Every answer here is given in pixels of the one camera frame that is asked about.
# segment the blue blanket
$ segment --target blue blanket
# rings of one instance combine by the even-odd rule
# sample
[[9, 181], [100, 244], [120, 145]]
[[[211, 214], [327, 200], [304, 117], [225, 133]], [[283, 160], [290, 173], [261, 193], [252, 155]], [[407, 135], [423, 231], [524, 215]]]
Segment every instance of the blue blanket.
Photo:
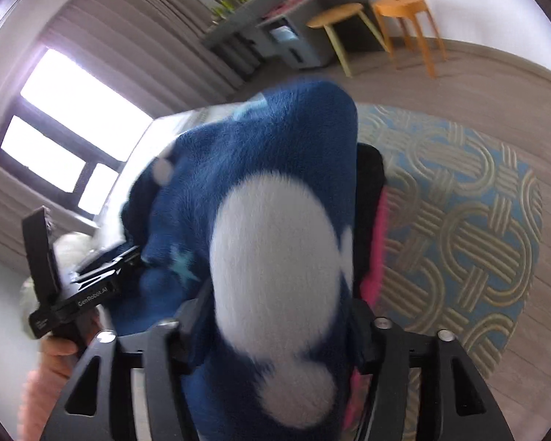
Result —
[[214, 341], [184, 380], [203, 439], [338, 439], [356, 144], [351, 98], [301, 82], [180, 135], [135, 182], [122, 220], [147, 268], [107, 307], [144, 331], [212, 276]]

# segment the baseboard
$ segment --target baseboard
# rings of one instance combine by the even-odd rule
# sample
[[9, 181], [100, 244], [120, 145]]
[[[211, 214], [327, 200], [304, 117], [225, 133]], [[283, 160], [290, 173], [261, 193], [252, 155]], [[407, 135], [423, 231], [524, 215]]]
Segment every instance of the baseboard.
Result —
[[[416, 43], [416, 37], [412, 37], [414, 43]], [[434, 38], [426, 38], [429, 46], [433, 47], [435, 45]], [[497, 50], [496, 48], [490, 48], [489, 46], [483, 46], [482, 44], [460, 42], [457, 40], [443, 40], [445, 42], [445, 47], [448, 50], [461, 51], [462, 53], [477, 54], [486, 58], [491, 58], [494, 60], [502, 61], [503, 63], [508, 63], [511, 66], [515, 66], [518, 69], [528, 71], [533, 75], [540, 76], [543, 79], [546, 79], [551, 83], [551, 70], [547, 69], [540, 64], [533, 63], [523, 57], [517, 56], [515, 54], [507, 53], [506, 51]], [[401, 36], [392, 36], [392, 43], [396, 46], [404, 46], [404, 40]]]

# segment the rug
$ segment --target rug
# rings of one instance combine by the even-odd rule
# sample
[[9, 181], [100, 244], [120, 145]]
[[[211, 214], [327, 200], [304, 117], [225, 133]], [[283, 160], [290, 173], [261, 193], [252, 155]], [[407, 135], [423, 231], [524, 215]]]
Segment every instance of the rug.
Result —
[[[389, 230], [377, 315], [454, 332], [487, 378], [522, 312], [538, 260], [542, 200], [507, 144], [437, 117], [358, 104], [359, 141], [383, 155]], [[416, 429], [411, 374], [405, 439]]]

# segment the yellow stool leg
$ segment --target yellow stool leg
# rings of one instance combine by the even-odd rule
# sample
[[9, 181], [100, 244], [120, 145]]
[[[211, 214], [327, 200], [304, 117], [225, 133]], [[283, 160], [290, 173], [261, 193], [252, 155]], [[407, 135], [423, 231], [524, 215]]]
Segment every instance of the yellow stool leg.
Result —
[[400, 28], [402, 28], [402, 34], [404, 36], [404, 44], [406, 45], [406, 48], [408, 48], [410, 51], [414, 51], [413, 42], [410, 39], [410, 34], [408, 33], [408, 28], [406, 28], [406, 23], [404, 23], [404, 18], [398, 18], [398, 21], [400, 22]]
[[341, 40], [339, 40], [339, 37], [336, 35], [335, 28], [333, 28], [331, 25], [324, 25], [324, 30], [327, 32], [328, 39], [331, 41], [332, 47], [335, 49], [335, 53], [339, 57], [339, 61], [341, 63], [343, 71], [345, 72], [345, 75], [348, 78], [353, 77], [353, 75], [351, 74], [349, 63], [347, 61], [347, 53], [345, 52], [345, 48], [343, 47]]
[[383, 20], [383, 16], [379, 14], [377, 9], [374, 6], [374, 15], [375, 18], [378, 20], [379, 29], [382, 30], [383, 39], [386, 42], [386, 51], [389, 53], [389, 58], [392, 60], [392, 63], [394, 63], [394, 67], [398, 69], [396, 66], [396, 60], [394, 58], [394, 46], [392, 45], [392, 40], [389, 38], [388, 29], [386, 28], [385, 21]]
[[442, 40], [441, 36], [439, 35], [439, 29], [436, 27], [435, 20], [432, 17], [432, 14], [430, 13], [429, 10], [426, 11], [426, 15], [428, 16], [428, 20], [430, 21], [432, 29], [435, 32], [436, 43], [437, 43], [439, 49], [441, 50], [441, 54], [443, 55], [443, 59], [445, 61], [447, 61], [447, 52], [445, 51], [445, 44], [443, 43], [443, 40]]
[[374, 26], [374, 24], [367, 17], [367, 15], [363, 11], [360, 11], [357, 14], [359, 15], [359, 18], [361, 18], [361, 20], [365, 23], [365, 25], [370, 29], [370, 31], [374, 35], [375, 39], [378, 40], [379, 43], [382, 45], [382, 48], [385, 51], [388, 51], [388, 47], [385, 45], [385, 41], [383, 40], [382, 35], [380, 35], [378, 29]]
[[422, 35], [422, 30], [420, 25], [418, 24], [417, 16], [413, 14], [410, 17], [410, 21], [412, 21], [414, 29], [417, 32], [418, 45], [420, 46], [422, 57], [424, 59], [424, 63], [426, 64], [426, 70], [428, 71], [428, 74], [431, 78], [436, 78], [435, 65], [432, 64], [431, 52], [428, 49], [428, 45], [426, 44], [424, 36]]

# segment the teal star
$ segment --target teal star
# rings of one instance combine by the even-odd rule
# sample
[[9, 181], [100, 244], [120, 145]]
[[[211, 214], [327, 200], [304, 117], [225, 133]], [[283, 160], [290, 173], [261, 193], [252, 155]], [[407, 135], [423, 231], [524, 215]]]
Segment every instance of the teal star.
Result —
[[184, 253], [181, 253], [177, 248], [172, 247], [173, 263], [169, 269], [180, 276], [182, 283], [188, 283], [189, 280], [200, 281], [200, 279], [190, 271], [190, 265], [193, 258], [194, 254], [191, 251], [186, 250]]

